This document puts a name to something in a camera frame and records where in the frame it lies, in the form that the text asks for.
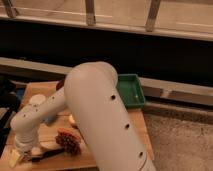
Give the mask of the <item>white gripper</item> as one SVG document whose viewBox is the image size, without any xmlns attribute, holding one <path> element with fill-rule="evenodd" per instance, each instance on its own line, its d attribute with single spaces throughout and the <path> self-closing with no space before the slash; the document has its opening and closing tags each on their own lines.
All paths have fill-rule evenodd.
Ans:
<svg viewBox="0 0 213 171">
<path fill-rule="evenodd" d="M 36 145 L 36 139 L 35 138 L 26 138 L 26 137 L 19 137 L 15 136 L 14 138 L 14 146 L 17 149 L 13 149 L 11 151 L 11 156 L 9 160 L 9 166 L 11 168 L 14 168 L 16 164 L 19 162 L 21 158 L 21 153 L 25 153 L 30 151 L 31 149 L 31 155 L 32 156 L 41 156 L 43 154 L 43 148 L 40 146 L 34 147 Z"/>
</svg>

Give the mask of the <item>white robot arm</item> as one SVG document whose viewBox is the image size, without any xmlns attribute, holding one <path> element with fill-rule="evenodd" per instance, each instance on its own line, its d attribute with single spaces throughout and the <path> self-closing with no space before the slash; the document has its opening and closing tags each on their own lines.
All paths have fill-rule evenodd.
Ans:
<svg viewBox="0 0 213 171">
<path fill-rule="evenodd" d="M 64 86 L 11 120 L 14 146 L 24 153 L 38 142 L 42 121 L 64 109 L 73 114 L 100 171 L 156 171 L 117 91 L 118 75 L 106 62 L 87 62 L 67 74 Z"/>
</svg>

